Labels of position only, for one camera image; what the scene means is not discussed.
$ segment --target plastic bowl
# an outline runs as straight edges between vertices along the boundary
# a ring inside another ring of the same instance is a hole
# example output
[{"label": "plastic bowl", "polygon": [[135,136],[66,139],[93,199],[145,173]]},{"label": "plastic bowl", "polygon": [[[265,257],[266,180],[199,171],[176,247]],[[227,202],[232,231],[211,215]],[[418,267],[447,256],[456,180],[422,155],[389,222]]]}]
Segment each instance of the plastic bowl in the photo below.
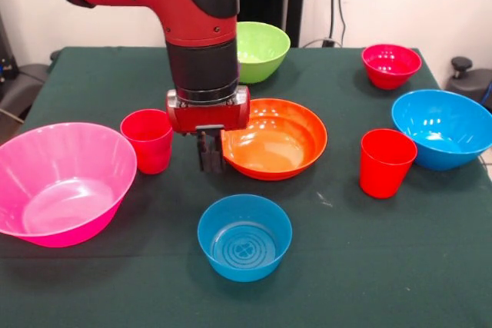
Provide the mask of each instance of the plastic bowl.
[{"label": "plastic bowl", "polygon": [[260,280],[281,262],[292,240],[287,214],[255,195],[212,204],[198,223],[198,242],[217,273],[236,282]]},{"label": "plastic bowl", "polygon": [[224,157],[242,174],[280,181],[310,167],[326,148],[328,135],[321,119],[291,101],[251,101],[249,125],[222,133]]},{"label": "plastic bowl", "polygon": [[260,22],[238,22],[239,81],[255,84],[270,77],[285,58],[291,40],[279,28]]},{"label": "plastic bowl", "polygon": [[367,76],[378,88],[399,88],[422,66],[415,51],[398,45],[372,45],[362,51]]},{"label": "plastic bowl", "polygon": [[462,95],[409,92],[394,102],[391,114],[397,129],[417,144],[415,163],[428,169],[459,167],[492,145],[492,114]]},{"label": "plastic bowl", "polygon": [[95,236],[135,178],[137,158],[117,131],[62,123],[0,147],[0,232],[45,247]]}]

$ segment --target orange bowl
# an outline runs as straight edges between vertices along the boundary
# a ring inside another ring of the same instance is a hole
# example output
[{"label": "orange bowl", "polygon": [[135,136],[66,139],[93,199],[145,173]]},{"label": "orange bowl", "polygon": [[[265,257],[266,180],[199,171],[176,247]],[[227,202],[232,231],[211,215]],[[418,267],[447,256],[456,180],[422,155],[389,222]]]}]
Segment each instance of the orange bowl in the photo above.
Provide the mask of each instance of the orange bowl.
[{"label": "orange bowl", "polygon": [[291,101],[251,101],[248,128],[223,131],[225,159],[242,174],[263,181],[293,177],[323,154],[328,134],[321,119]]}]

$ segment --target table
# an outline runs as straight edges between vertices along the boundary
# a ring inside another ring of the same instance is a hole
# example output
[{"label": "table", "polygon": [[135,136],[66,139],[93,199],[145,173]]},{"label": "table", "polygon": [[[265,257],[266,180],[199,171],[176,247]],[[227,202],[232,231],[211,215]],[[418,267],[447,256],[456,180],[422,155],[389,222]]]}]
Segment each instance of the table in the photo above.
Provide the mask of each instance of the table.
[{"label": "table", "polygon": [[[326,124],[327,150],[298,177],[203,174],[194,139],[177,135],[169,169],[138,174],[113,222],[89,242],[56,250],[0,236],[2,326],[492,326],[486,172],[478,161],[447,172],[414,166],[396,197],[364,195],[361,136],[391,127],[395,98],[436,83],[424,65],[401,89],[377,90],[360,54],[292,49],[251,87],[253,98],[296,101]],[[163,108],[169,88],[163,48],[66,48],[24,130],[60,121],[118,129],[131,111]],[[197,242],[202,212],[237,193],[271,198],[293,225],[279,269],[256,283],[218,276]]]}]

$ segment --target blue bowl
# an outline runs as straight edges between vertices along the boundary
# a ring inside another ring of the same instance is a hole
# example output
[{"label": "blue bowl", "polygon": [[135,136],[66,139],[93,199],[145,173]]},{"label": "blue bowl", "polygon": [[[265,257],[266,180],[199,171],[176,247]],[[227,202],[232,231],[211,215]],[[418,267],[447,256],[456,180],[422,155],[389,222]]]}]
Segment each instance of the blue bowl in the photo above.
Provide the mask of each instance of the blue bowl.
[{"label": "blue bowl", "polygon": [[198,223],[198,242],[217,273],[236,282],[265,278],[292,240],[287,214],[273,201],[234,195],[213,203]]},{"label": "blue bowl", "polygon": [[391,115],[397,129],[417,144],[415,163],[428,169],[459,167],[492,145],[492,114],[453,92],[409,92],[394,102]]}]

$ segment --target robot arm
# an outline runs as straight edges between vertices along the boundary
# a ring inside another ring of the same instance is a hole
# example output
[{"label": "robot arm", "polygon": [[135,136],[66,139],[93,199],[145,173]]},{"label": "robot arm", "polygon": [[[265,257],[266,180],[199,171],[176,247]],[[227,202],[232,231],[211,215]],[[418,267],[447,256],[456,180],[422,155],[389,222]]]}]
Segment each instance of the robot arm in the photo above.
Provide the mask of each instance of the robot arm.
[{"label": "robot arm", "polygon": [[[220,130],[245,128],[249,116],[248,89],[238,86],[239,0],[68,1],[88,8],[145,6],[155,12],[164,29],[175,85],[166,103],[173,128],[198,136],[203,170],[220,169]],[[210,144],[205,142],[208,135],[212,137]]]}]

